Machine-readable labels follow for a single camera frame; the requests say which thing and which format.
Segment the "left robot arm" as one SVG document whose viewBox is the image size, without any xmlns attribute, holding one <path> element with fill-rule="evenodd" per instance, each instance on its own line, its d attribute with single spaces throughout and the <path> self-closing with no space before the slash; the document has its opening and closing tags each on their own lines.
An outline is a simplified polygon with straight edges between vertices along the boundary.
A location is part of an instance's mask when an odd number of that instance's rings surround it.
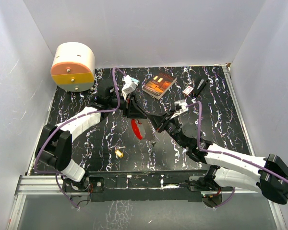
<svg viewBox="0 0 288 230">
<path fill-rule="evenodd" d="M 36 162 L 42 162 L 54 168 L 70 180 L 79 191 L 89 187 L 85 170 L 72 159 L 72 143 L 86 130 L 102 122 L 110 113 L 122 110 L 126 118 L 131 119 L 132 130 L 138 139 L 153 139 L 147 116 L 137 104 L 134 91 L 139 81 L 129 75 L 123 77 L 123 88 L 103 83 L 98 94 L 81 112 L 65 122 L 43 127 L 39 139 Z"/>
</svg>

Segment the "metal wire keyring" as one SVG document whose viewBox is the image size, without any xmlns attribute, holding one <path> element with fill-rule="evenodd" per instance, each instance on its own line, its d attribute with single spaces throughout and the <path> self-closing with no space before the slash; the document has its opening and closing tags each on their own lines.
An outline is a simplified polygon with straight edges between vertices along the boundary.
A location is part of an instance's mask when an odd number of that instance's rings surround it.
<svg viewBox="0 0 288 230">
<path fill-rule="evenodd" d="M 154 135 L 154 130 L 148 119 L 139 119 L 139 125 L 143 127 L 144 130 L 144 140 L 149 141 L 149 143 L 154 147 L 156 144 L 156 137 Z"/>
</svg>

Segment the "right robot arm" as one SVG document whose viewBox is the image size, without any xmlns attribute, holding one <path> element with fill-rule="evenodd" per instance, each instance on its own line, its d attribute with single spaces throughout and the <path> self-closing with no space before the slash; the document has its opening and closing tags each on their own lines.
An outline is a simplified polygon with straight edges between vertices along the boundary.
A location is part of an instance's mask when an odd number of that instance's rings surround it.
<svg viewBox="0 0 288 230">
<path fill-rule="evenodd" d="M 203 139 L 199 124 L 179 122 L 175 112 L 147 117 L 157 132 L 167 132 L 186 148 L 190 159 L 210 166 L 198 181 L 200 186 L 210 190 L 238 187 L 261 193 L 274 203 L 288 202 L 288 166 L 279 156 L 258 157 L 225 149 Z"/>
</svg>

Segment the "red keyring opener tool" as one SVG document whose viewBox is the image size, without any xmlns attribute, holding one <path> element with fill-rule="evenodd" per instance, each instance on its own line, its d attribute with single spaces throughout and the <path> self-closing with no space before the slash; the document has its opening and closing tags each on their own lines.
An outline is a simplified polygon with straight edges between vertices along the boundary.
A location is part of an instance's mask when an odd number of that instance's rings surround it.
<svg viewBox="0 0 288 230">
<path fill-rule="evenodd" d="M 138 119 L 132 119 L 131 120 L 131 126 L 132 126 L 132 130 L 133 130 L 135 136 L 139 140 L 142 140 L 144 137 L 142 136 L 138 125 L 142 125 L 142 123 Z"/>
</svg>

